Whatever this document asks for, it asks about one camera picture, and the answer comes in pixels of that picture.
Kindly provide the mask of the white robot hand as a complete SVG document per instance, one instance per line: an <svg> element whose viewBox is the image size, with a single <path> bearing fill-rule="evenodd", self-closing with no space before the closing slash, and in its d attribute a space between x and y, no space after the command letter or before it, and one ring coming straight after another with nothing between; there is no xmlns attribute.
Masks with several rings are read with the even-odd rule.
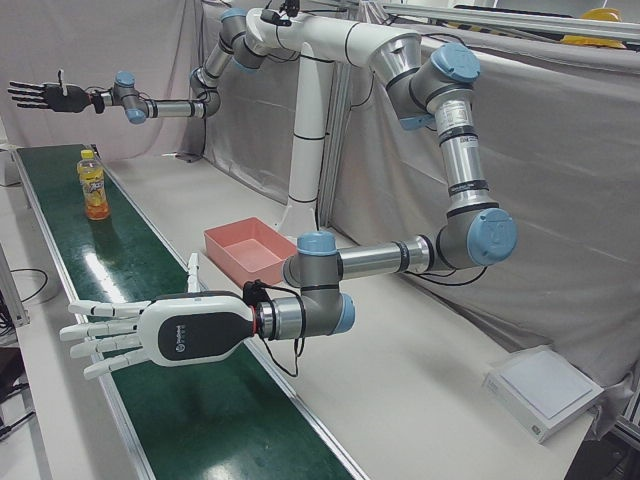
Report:
<svg viewBox="0 0 640 480"><path fill-rule="evenodd" d="M198 255L193 253L185 293L133 303L71 302L71 313L102 319L60 330L62 341L81 341L70 348L71 357L122 352L85 368L84 377L93 379L146 361L163 367L219 362L254 336L254 309L232 292L202 291L198 269Z"/></svg>

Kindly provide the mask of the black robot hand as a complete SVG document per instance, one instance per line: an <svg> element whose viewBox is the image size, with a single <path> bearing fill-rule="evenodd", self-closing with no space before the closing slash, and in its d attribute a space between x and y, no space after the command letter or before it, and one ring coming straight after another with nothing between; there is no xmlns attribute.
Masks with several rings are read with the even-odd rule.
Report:
<svg viewBox="0 0 640 480"><path fill-rule="evenodd" d="M33 84L10 81L9 86L8 93L20 108L80 113L92 104L92 96L87 91L66 82L63 69L58 70L56 82Z"/></svg>

